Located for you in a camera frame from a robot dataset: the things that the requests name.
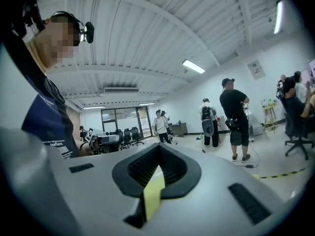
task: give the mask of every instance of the fluorescent light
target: fluorescent light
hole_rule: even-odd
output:
[[[198,73],[204,73],[205,72],[204,69],[202,69],[200,66],[197,66],[196,64],[190,62],[188,59],[184,60],[183,65],[191,68],[192,70],[197,71]]]
[[[284,12],[284,2],[280,1],[278,2],[278,6],[277,6],[277,21],[276,21],[274,34],[278,34],[280,32],[283,12]]]
[[[139,104],[139,106],[147,106],[147,105],[153,105],[155,103],[142,103],[142,104]]]
[[[102,106],[102,107],[86,107],[86,108],[83,108],[83,109],[91,109],[91,108],[105,108],[105,106]]]

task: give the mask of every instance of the brick wall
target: brick wall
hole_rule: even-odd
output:
[[[75,112],[73,109],[68,108],[66,109],[68,116],[70,118],[70,120],[73,123],[73,137],[77,140],[80,139],[80,114]]]

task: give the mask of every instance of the yellow and black striped tape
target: yellow and black striped tape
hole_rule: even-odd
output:
[[[292,172],[290,172],[290,173],[285,173],[285,174],[275,175],[275,176],[269,176],[269,177],[261,177],[261,176],[259,176],[259,175],[253,175],[253,177],[258,178],[258,179],[286,177],[286,176],[289,176],[289,175],[293,175],[293,174],[297,174],[297,173],[299,173],[299,172],[302,172],[302,171],[304,171],[305,169],[306,169],[306,168],[300,169],[300,170],[298,170],[298,171],[292,171]]]

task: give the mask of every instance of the shoe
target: shoe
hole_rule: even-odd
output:
[[[249,155],[249,154],[246,155],[246,158],[243,158],[243,157],[242,157],[242,163],[246,163],[246,161],[247,161],[248,159],[250,159],[250,157],[251,157],[251,155]]]
[[[236,156],[232,156],[232,162],[235,162],[236,158],[237,158],[237,154],[236,154]]]

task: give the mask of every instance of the air conditioner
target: air conditioner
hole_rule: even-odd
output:
[[[139,92],[138,88],[104,88],[104,93],[128,93]]]

